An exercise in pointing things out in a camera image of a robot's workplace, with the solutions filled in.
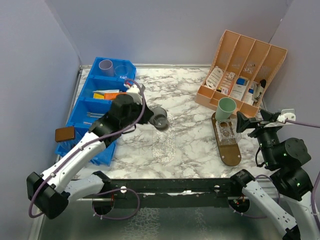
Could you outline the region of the dark blue plastic cup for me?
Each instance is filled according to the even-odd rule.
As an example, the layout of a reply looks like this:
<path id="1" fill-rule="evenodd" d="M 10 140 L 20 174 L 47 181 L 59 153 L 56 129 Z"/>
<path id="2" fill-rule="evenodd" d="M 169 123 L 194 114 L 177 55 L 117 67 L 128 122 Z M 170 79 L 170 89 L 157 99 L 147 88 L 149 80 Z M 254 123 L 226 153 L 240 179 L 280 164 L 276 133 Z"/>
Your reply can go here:
<path id="1" fill-rule="evenodd" d="M 152 109 L 153 115 L 149 123 L 158 130 L 164 130 L 168 127 L 168 114 L 162 107 L 155 107 Z"/>

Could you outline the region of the clear square toothbrush holder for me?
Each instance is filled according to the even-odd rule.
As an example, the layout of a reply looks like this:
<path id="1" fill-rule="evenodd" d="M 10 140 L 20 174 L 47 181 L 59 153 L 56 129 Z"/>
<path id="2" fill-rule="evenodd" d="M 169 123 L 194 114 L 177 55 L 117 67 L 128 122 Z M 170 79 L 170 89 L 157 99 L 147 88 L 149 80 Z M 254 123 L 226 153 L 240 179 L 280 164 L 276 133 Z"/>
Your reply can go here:
<path id="1" fill-rule="evenodd" d="M 236 118 L 218 120 L 215 126 L 218 134 L 218 140 L 221 145 L 235 145 L 242 138 L 242 135 L 237 133 Z"/>

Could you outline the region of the green plastic cup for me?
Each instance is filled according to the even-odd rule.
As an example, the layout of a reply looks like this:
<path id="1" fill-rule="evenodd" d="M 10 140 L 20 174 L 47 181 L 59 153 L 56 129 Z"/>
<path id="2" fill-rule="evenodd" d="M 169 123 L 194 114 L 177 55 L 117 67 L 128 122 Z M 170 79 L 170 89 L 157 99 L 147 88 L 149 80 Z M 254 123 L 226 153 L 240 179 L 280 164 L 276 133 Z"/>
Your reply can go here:
<path id="1" fill-rule="evenodd" d="M 227 120 L 236 110 L 236 102 L 229 97 L 223 97 L 218 101 L 217 109 L 215 112 L 215 119 L 217 121 Z"/>

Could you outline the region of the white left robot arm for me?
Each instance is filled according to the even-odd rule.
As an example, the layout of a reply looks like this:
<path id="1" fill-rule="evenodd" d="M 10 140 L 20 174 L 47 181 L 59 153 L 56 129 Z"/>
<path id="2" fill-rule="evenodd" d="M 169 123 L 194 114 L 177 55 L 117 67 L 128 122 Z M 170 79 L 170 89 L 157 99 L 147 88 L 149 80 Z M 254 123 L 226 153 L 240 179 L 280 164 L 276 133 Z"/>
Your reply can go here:
<path id="1" fill-rule="evenodd" d="M 29 217 L 40 216 L 32 213 L 33 206 L 52 220 L 67 208 L 69 202 L 90 195 L 106 197 L 111 186 L 102 172 L 94 172 L 78 183 L 72 183 L 72 179 L 89 160 L 103 152 L 123 132 L 137 124 L 147 124 L 151 116 L 144 94 L 117 96 L 110 110 L 89 127 L 83 138 L 59 162 L 41 174 L 32 172 L 27 177 Z"/>

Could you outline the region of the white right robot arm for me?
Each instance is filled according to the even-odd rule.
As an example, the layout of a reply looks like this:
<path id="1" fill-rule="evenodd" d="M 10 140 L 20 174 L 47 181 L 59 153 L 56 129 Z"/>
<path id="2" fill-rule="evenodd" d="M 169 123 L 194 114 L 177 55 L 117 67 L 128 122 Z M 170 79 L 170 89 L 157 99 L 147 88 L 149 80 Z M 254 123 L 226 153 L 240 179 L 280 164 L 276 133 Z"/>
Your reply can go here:
<path id="1" fill-rule="evenodd" d="M 302 139 L 288 138 L 279 141 L 277 132 L 282 127 L 298 124 L 293 109 L 283 109 L 271 113 L 260 111 L 261 120 L 236 113 L 237 133 L 246 129 L 259 143 L 264 167 L 272 171 L 270 176 L 277 191 L 290 207 L 287 213 L 260 186 L 258 181 L 245 169 L 234 174 L 230 180 L 230 191 L 240 196 L 244 194 L 273 222 L 284 240 L 318 240 L 320 238 L 320 213 L 315 202 L 317 183 L 312 183 L 308 173 L 302 168 L 311 160 Z"/>

